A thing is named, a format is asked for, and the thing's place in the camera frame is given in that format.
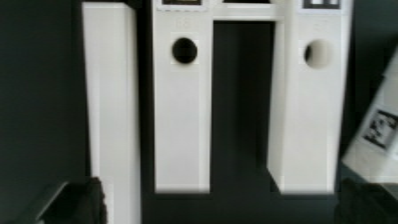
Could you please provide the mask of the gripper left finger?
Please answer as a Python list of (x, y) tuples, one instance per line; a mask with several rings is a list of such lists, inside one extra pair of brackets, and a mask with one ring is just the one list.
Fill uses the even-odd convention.
[(44, 188), (22, 214), (22, 224), (108, 224), (102, 186), (95, 177)]

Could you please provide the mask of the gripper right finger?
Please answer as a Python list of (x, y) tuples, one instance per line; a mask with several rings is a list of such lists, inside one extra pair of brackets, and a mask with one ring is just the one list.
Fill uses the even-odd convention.
[(344, 179), (339, 185), (333, 224), (398, 224), (398, 184)]

